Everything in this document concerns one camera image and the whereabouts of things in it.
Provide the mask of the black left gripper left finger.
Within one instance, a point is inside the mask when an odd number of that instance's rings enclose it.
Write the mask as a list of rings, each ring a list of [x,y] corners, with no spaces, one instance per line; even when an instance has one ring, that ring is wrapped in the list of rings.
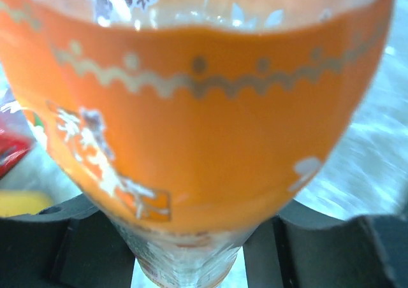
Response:
[[[130,287],[135,257],[84,195],[1,219],[1,287]]]

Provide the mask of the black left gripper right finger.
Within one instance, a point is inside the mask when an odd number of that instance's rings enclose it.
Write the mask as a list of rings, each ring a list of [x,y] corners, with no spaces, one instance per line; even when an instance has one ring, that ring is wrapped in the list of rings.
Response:
[[[407,287],[407,208],[339,220],[292,201],[244,258],[249,287]]]

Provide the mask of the orange juice plastic bottle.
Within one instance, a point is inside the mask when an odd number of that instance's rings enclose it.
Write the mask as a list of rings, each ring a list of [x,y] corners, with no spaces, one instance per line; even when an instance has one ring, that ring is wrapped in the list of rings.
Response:
[[[215,287],[321,169],[394,0],[1,0],[35,138],[160,287]]]

